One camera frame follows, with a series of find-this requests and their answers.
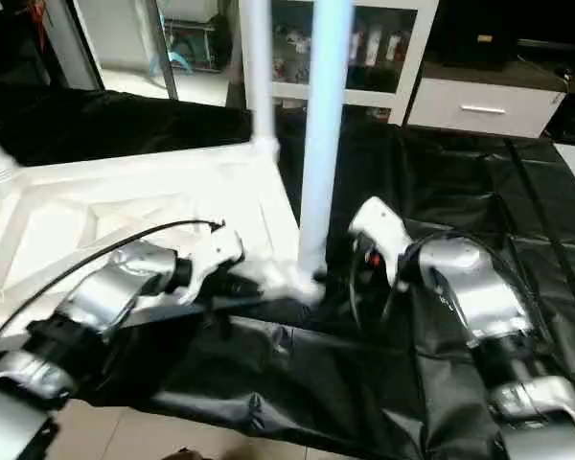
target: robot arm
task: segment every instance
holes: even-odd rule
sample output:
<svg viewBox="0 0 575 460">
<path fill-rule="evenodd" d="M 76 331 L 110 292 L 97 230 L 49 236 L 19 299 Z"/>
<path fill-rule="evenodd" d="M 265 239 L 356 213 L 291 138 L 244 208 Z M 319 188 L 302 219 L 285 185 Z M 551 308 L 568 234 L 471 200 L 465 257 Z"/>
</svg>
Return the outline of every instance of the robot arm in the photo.
<svg viewBox="0 0 575 460">
<path fill-rule="evenodd" d="M 373 197 L 350 230 L 372 241 L 386 261 L 390 286 L 405 290 L 404 281 L 395 278 L 413 241 L 401 219 Z M 509 457 L 575 459 L 575 388 L 540 351 L 525 299 L 495 268 L 491 254 L 467 238 L 440 238 L 425 242 L 413 257 L 424 285 L 463 326 Z M 557 413 L 570 423 L 555 423 Z"/>
<path fill-rule="evenodd" d="M 115 251 L 49 318 L 28 327 L 30 338 L 20 350 L 0 359 L 0 460 L 44 458 L 58 432 L 51 412 L 102 369 L 139 297 L 185 287 L 178 305 L 185 314 L 205 278 L 242 255 L 239 237 L 226 227 L 202 240 L 188 259 L 144 241 Z"/>
</svg>

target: tiled floor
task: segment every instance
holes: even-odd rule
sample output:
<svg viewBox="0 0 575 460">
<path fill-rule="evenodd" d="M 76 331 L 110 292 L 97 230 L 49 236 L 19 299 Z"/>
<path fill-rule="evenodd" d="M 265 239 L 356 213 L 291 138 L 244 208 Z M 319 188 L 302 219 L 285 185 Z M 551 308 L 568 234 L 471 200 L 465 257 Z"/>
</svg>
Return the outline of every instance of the tiled floor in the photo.
<svg viewBox="0 0 575 460">
<path fill-rule="evenodd" d="M 59 413 L 61 432 L 49 460 L 159 460 L 187 447 L 230 460 L 348 460 L 294 444 L 247 438 L 236 431 L 133 409 L 72 401 Z"/>
</svg>

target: drawer handle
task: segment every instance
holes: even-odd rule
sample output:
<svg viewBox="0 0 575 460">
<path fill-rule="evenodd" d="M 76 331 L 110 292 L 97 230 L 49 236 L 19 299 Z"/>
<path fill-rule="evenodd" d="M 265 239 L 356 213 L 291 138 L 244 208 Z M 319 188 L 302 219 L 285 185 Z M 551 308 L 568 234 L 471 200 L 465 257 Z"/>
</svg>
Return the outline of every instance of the drawer handle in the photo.
<svg viewBox="0 0 575 460">
<path fill-rule="evenodd" d="M 491 113 L 493 115 L 504 115 L 507 113 L 504 108 L 480 107 L 478 105 L 460 105 L 465 112 Z"/>
</svg>

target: red component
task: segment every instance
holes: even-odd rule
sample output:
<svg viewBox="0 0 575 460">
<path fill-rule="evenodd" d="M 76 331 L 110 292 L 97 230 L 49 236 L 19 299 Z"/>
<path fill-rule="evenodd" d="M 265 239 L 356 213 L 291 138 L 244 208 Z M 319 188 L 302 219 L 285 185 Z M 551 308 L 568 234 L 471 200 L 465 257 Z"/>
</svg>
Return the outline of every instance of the red component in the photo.
<svg viewBox="0 0 575 460">
<path fill-rule="evenodd" d="M 379 254 L 373 254 L 373 255 L 371 256 L 371 264 L 372 264 L 374 267 L 378 267 L 378 266 L 381 265 L 381 257 L 380 257 Z"/>
<path fill-rule="evenodd" d="M 38 32 L 38 46 L 41 52 L 45 51 L 45 29 L 42 24 L 42 19 L 46 10 L 47 5 L 45 0 L 28 0 L 28 11 Z"/>
</svg>

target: white wall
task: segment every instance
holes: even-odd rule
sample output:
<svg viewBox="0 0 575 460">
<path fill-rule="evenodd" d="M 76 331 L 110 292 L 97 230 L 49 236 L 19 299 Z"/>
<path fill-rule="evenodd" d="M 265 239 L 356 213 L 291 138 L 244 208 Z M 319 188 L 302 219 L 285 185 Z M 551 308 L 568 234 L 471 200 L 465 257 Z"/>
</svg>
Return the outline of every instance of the white wall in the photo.
<svg viewBox="0 0 575 460">
<path fill-rule="evenodd" d="M 148 71 L 153 56 L 144 0 L 78 0 L 102 67 Z"/>
</svg>

